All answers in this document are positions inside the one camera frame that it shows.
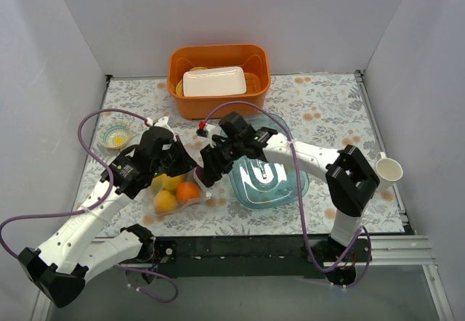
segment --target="small white cup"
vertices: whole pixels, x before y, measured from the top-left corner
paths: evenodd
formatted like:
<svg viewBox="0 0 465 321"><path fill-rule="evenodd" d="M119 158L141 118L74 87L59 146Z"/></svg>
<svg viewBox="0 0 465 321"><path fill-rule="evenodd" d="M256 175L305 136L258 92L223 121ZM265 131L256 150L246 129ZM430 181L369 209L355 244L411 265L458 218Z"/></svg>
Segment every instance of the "small white cup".
<svg viewBox="0 0 465 321"><path fill-rule="evenodd" d="M380 183L377 192L383 192L402 178L404 171L402 166L394 159L386 158L386 153L380 152L375 158L375 172Z"/></svg>

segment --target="teal plastic container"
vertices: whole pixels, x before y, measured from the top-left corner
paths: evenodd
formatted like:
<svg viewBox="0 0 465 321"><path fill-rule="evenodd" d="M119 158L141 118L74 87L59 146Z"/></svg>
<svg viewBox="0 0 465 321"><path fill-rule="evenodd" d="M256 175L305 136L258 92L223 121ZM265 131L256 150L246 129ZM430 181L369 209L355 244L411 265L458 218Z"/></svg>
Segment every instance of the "teal plastic container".
<svg viewBox="0 0 465 321"><path fill-rule="evenodd" d="M277 115L273 116L287 127L286 122ZM255 129L269 127L284 134L284 131L265 114L244 117ZM297 180L294 169L286 170L279 163L265 163L242 157L232 167L230 172L232 188L236 198L244 206L252 209L271 208L285 205L297 200ZM300 171L302 181L302 196L309 188L308 175Z"/></svg>

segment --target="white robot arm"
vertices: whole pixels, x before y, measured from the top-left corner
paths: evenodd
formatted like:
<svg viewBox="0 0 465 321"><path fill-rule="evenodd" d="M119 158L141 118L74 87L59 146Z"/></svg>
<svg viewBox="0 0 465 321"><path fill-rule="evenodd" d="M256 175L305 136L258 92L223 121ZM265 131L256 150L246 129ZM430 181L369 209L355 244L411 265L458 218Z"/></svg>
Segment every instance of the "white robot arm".
<svg viewBox="0 0 465 321"><path fill-rule="evenodd" d="M233 162L244 155L285 166L294 164L290 142L276 130L263 127L256 131L237 113L228 114L219 125L227 137L214 135L211 125L198 130L199 135L210 139L201 150L203 167L197 165L174 136L167 118L151 126L142 134L139 145L126 148L110 164L114 185L98 207L89 209L109 187L107 171L81 205L84 213L71 217L37 249L25 248L19 254L18 260L29 279L55 305L62 307L78 296L86 282L115 264L134 257L147 261L153 255L155 238L150 230L138 224L123 228L120 235L103 244L91 243L104 225L140 190L148 187L156 175L177 176L195 168L195 179L205 190L229 173ZM292 143L302 170L328 183L337 207L328 240L341 251L359 228L379 179L356 147L335 150Z"/></svg>
<svg viewBox="0 0 465 321"><path fill-rule="evenodd" d="M330 238L342 248L349 245L360 228L368 201L379 185L379 178L360 150L352 145L344 150L327 149L307 143L289 142L276 130L255 130L237 113L230 113L220 122L227 138L213 134L206 124L198 134L210 140L202 151L204 170L199 178L211 186L232 168L242 156L294 167L291 144L294 144L299 168L328 183L333 204L337 208Z"/></svg>

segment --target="orange plastic basket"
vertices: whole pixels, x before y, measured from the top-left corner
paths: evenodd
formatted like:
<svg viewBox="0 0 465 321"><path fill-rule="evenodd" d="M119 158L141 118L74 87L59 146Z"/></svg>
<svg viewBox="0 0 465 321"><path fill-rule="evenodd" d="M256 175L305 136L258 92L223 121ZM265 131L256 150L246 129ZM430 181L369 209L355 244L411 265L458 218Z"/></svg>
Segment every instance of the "orange plastic basket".
<svg viewBox="0 0 465 321"><path fill-rule="evenodd" d="M247 84L245 94L215 97L183 97L176 94L176 85L182 80L184 73L194 67L232 66L242 67L244 71ZM214 108L229 101L246 101L262 107L270 84L267 53L260 46L253 44L182 47L175 51L169 60L168 90L175 98L182 117L186 119L203 119ZM222 118L232 111L242 115L258 113L248 105L231 105L218 110L213 118Z"/></svg>

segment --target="small bowl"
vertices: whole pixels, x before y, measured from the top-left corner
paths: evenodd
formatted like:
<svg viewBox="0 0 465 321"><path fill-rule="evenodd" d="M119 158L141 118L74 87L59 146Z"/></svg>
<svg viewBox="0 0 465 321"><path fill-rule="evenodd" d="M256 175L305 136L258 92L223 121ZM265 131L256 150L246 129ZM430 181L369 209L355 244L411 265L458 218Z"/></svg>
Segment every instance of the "small bowl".
<svg viewBox="0 0 465 321"><path fill-rule="evenodd" d="M105 125L100 131L99 142L102 146L110 149L119 149L131 140L131 129L123 121L114 121Z"/></svg>

